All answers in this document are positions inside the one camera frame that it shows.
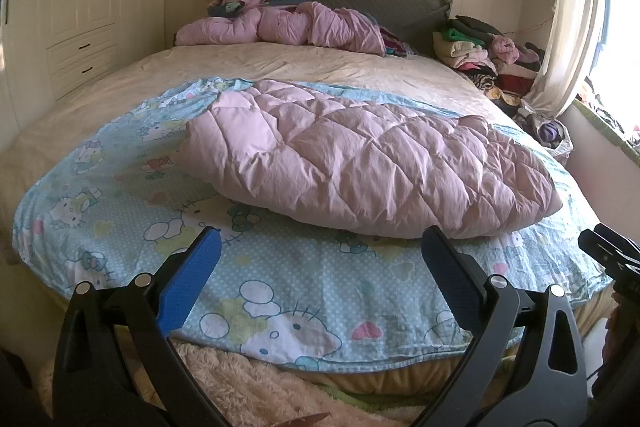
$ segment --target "wardrobe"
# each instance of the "wardrobe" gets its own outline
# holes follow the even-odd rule
[[[72,90],[164,49],[164,0],[0,0],[0,43],[2,148]]]

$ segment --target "blue polka dot fabric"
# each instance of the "blue polka dot fabric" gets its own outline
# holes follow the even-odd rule
[[[13,240],[25,263],[69,298],[82,280],[117,287],[155,272],[211,225],[220,230],[222,257],[176,337],[328,373],[382,371],[462,353],[470,336],[456,324],[418,240],[298,223],[230,201],[175,167],[171,155],[186,122],[221,90],[249,85],[222,78],[184,84],[80,144],[18,207]],[[384,92],[306,85],[457,116]],[[609,283],[577,246],[596,216],[572,177],[529,136],[500,130],[540,155],[564,207],[527,229],[454,241],[455,247],[517,287],[541,291],[557,283],[572,303],[583,303]]]

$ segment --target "window sill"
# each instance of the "window sill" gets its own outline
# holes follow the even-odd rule
[[[599,131],[611,144],[622,149],[622,152],[638,167],[640,167],[640,154],[631,147],[618,133],[616,133],[608,123],[595,114],[587,105],[578,100],[574,100],[573,105],[580,113]]]

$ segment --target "pink comforter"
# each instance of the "pink comforter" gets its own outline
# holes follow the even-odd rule
[[[451,238],[533,225],[562,203],[534,152],[480,116],[438,118],[262,80],[187,124],[174,162],[227,198],[321,227]]]
[[[303,2],[295,12],[254,7],[235,19],[209,17],[183,26],[176,35],[179,46],[259,40],[385,55],[380,30],[368,17],[356,10],[332,10],[319,2]]]

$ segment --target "curtain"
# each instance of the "curtain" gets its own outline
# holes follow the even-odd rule
[[[604,23],[605,0],[558,0],[545,59],[525,101],[556,118],[589,73]]]

